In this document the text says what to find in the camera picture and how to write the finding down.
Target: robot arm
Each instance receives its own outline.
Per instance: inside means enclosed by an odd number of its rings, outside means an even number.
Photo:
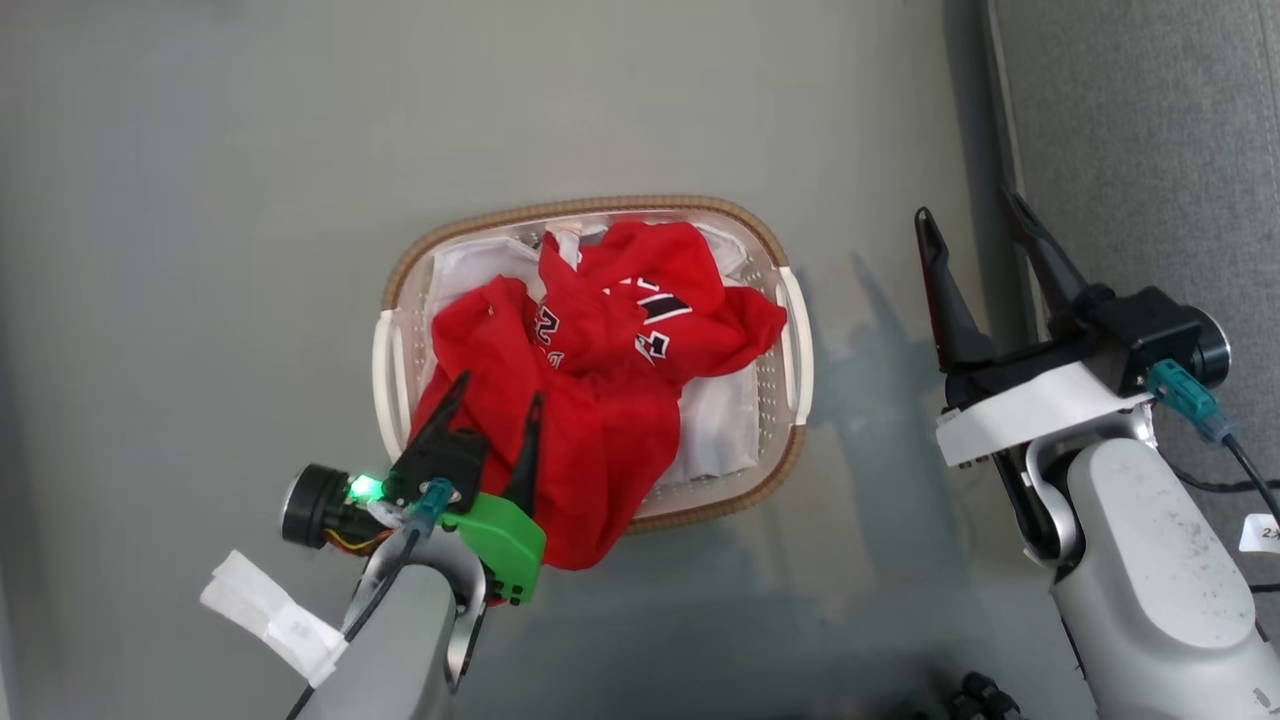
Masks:
[[[1144,386],[1175,361],[1216,386],[1230,346],[1203,311],[1155,287],[1085,284],[1027,204],[1005,192],[1014,238],[1044,291],[1051,340],[1006,357],[969,315],[928,210],[916,238],[948,410],[948,465],[991,460],[1102,717],[1280,715],[1280,660],[1221,542],[1156,450]]]
[[[467,382],[454,382],[385,479],[311,465],[289,489],[284,539],[369,559],[343,621],[349,644],[289,720],[445,719],[490,603],[532,598],[547,543],[532,520],[541,401],[508,488],[486,495],[488,442],[449,429]]]

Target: red jersey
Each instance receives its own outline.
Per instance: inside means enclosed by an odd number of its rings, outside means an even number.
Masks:
[[[777,341],[786,311],[753,288],[726,288],[687,223],[618,223],[581,249],[576,270],[548,233],[539,274],[541,304],[499,277],[435,318],[439,364],[412,432],[471,370],[456,424],[489,438],[483,489],[500,495],[541,392],[534,519],[547,532],[545,561],[590,568],[675,460],[681,387],[746,366]]]

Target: white label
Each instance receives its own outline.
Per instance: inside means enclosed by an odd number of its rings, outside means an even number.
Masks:
[[[1276,519],[1267,512],[1257,512],[1244,518],[1244,529],[1240,532],[1240,552],[1280,555],[1280,528],[1276,528]]]
[[[200,602],[266,642],[312,688],[333,673],[347,650],[342,633],[293,602],[239,551],[233,550],[214,570]]]

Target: plastic basket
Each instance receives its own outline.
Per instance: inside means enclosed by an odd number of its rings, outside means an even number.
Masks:
[[[424,301],[433,252],[456,243],[515,237],[536,246],[548,229],[590,232],[620,220],[690,222],[731,236],[746,249],[741,278],[787,309],[782,338],[756,361],[760,447],[756,466],[718,478],[659,484],[645,498],[631,532],[709,520],[767,498],[790,474],[804,445],[813,402],[813,340],[804,296],[773,233],[742,208],[699,196],[573,200],[518,208],[438,228],[408,249],[392,272],[374,333],[374,405],[387,452],[398,457],[426,383],[429,333]]]

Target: basket handle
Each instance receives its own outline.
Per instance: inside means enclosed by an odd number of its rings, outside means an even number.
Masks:
[[[813,329],[809,327],[809,309],[800,292],[800,283],[790,265],[778,268],[782,288],[786,291],[787,328],[782,345],[782,369],[787,382],[787,406],[795,413],[795,424],[804,425],[813,407]]]
[[[383,437],[383,446],[392,460],[399,457],[404,451],[404,438],[407,437],[408,414],[408,387],[404,375],[404,347],[401,329],[396,327],[396,311],[383,310],[374,327],[374,411],[378,415],[378,432]],[[388,373],[388,355],[394,364],[394,372]],[[396,398],[396,407],[392,398]]]

